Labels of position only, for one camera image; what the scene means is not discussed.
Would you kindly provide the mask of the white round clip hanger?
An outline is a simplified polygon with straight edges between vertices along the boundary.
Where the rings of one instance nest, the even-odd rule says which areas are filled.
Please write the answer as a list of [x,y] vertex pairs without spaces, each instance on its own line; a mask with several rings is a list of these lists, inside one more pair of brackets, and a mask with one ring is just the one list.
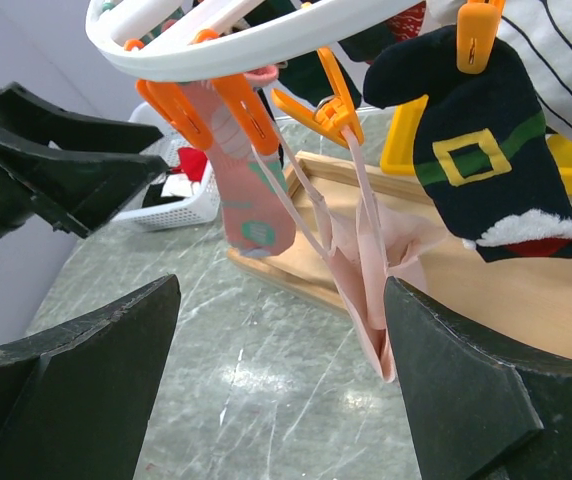
[[204,1],[139,51],[140,39],[177,10],[176,1],[90,2],[88,39],[119,71],[137,79],[190,82],[243,73],[352,36],[411,7],[409,1],[319,1],[242,32],[227,31],[255,1]]

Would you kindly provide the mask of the red sock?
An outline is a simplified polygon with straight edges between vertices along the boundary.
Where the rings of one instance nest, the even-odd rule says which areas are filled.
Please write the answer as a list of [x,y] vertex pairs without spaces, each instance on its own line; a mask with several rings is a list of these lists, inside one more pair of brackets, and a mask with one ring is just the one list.
[[191,182],[201,182],[208,163],[204,152],[192,147],[177,149],[179,163],[171,168],[172,174],[183,174]]

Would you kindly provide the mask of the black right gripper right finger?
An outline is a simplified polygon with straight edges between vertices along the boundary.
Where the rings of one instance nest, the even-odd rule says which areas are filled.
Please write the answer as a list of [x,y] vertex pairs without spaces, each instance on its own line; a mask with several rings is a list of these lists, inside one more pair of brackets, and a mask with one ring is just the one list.
[[572,360],[390,277],[386,321],[424,479],[572,479]]

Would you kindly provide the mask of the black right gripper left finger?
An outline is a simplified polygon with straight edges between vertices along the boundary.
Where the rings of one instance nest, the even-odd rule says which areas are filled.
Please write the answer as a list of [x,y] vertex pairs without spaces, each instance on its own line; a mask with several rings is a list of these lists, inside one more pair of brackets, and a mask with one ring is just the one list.
[[0,345],[0,479],[131,479],[174,336],[176,276]]

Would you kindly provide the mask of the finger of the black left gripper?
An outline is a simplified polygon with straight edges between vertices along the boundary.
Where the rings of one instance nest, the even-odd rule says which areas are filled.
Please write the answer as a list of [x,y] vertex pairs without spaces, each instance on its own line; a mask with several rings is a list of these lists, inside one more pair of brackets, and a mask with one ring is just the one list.
[[82,238],[108,223],[167,168],[158,156],[70,151],[17,136],[26,165],[10,171],[19,182],[13,191],[27,202],[31,216]]
[[155,126],[67,111],[17,82],[0,89],[0,127],[35,143],[87,152],[138,154],[163,137]]

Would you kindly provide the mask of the pink patterned sock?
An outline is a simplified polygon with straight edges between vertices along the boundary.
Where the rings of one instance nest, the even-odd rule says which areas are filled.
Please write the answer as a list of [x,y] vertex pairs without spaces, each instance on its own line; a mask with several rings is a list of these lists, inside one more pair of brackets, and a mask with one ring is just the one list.
[[281,254],[294,242],[295,223],[257,163],[247,134],[209,80],[179,88],[190,117],[181,133],[211,162],[229,244],[244,256]]

